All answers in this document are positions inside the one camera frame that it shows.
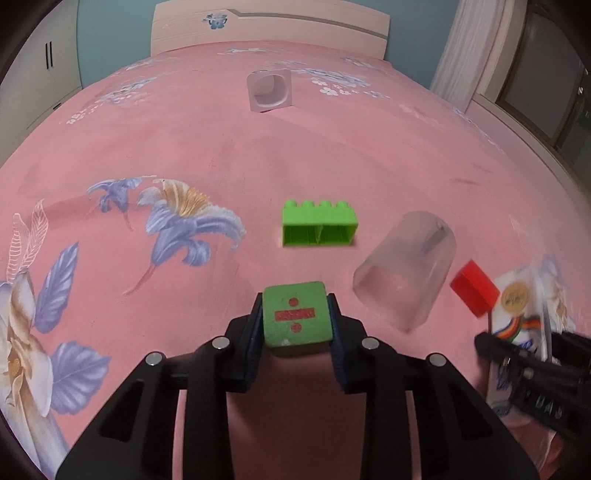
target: red block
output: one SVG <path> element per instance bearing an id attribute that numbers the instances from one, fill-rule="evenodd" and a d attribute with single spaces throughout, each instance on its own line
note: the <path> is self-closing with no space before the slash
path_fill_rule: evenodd
<path id="1" fill-rule="evenodd" d="M 490 312 L 501 294 L 474 260 L 470 260 L 457 273 L 450 287 L 477 317 Z"/>

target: clear plastic cup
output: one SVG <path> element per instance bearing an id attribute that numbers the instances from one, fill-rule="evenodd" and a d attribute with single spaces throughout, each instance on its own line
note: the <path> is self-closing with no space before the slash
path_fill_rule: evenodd
<path id="1" fill-rule="evenodd" d="M 427 321 L 455 255 L 456 238 L 443 220 L 407 213 L 355 271 L 353 290 L 397 328 L 412 330 Z"/>

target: bed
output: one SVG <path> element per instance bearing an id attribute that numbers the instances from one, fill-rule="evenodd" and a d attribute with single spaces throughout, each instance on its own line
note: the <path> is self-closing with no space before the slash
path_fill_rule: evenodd
<path id="1" fill-rule="evenodd" d="M 274 284 L 322 280 L 370 334 L 407 355 L 439 351 L 484 391 L 473 338 L 487 322 L 451 289 L 411 333 L 352 292 L 355 268 L 412 210 L 453 229 L 450 274 L 471 258 L 491 277 L 551 258 L 568 318 L 590 331 L 591 240 L 557 183 L 524 176 L 383 61 L 384 14 L 272 4 L 158 5 L 153 56 L 78 93 L 0 170 L 0 405 L 49 478 L 147 352 L 195 350 Z M 251 112 L 246 78 L 265 69 L 291 70 L 293 106 Z M 354 244 L 283 248 L 289 199 L 347 201 Z M 325 356 L 265 355 L 253 391 L 228 403 L 238 479 L 358 477 L 363 398 L 340 394 Z M 548 439 L 536 430 L 514 433 Z"/>

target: bed headboard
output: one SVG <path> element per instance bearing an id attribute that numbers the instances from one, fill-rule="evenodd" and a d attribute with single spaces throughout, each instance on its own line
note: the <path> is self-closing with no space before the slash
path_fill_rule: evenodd
<path id="1" fill-rule="evenodd" d="M 170 0 L 156 5 L 151 54 L 203 43 L 283 40 L 382 60 L 390 16 L 343 0 Z"/>

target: rainbow stripe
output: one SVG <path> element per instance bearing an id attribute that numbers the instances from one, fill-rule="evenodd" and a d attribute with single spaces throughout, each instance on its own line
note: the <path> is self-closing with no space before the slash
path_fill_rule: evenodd
<path id="1" fill-rule="evenodd" d="M 542 321 L 539 315 L 513 317 L 509 325 L 495 332 L 493 335 L 508 342 L 513 342 L 522 330 L 542 330 Z"/>

